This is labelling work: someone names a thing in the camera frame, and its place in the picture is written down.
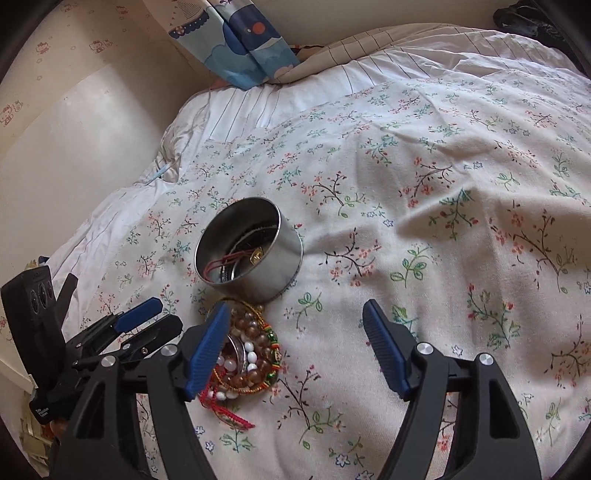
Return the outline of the round silver metal tin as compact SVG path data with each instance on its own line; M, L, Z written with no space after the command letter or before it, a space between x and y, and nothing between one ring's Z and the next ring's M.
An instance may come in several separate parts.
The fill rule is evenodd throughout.
M297 277L301 238L275 203L250 197L221 210L195 248L198 277L215 291L249 303L280 296Z

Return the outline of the floral white bed sheet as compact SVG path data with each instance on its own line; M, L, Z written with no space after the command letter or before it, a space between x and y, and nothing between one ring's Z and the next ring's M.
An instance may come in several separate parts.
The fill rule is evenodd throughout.
M195 95L145 176L110 195L49 260L79 283L67 336L158 298L191 326L215 299L194 253L246 197L304 244L263 310L276 386L240 399L249 432L190 416L221 479L375 479L405 404L361 323L387 318L450 356L498 361L544 478L590 423L590 81L516 35L398 28L387 46L288 86Z

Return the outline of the blue cartoon print pillow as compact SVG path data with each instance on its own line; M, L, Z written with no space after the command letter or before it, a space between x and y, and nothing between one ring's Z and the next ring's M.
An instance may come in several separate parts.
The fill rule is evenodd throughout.
M144 5L169 37L242 90L279 79L300 63L250 1L152 0Z

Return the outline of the white striped grid pillow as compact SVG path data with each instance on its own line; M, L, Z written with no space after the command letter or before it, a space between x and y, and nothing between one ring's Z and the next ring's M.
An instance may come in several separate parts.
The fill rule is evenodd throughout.
M276 85L294 83L391 46L399 46L405 42L443 33L445 29L459 29L462 33L476 31L476 28L447 23L411 23L363 31L328 45L290 45L300 63L291 67L290 70L281 70L280 75L270 80L270 83Z

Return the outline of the black cloth at corner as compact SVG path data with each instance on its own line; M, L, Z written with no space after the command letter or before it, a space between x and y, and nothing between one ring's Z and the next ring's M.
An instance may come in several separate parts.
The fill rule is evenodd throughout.
M531 1L518 1L493 14L496 27L505 33L534 39L547 47L566 49L568 43L549 18Z

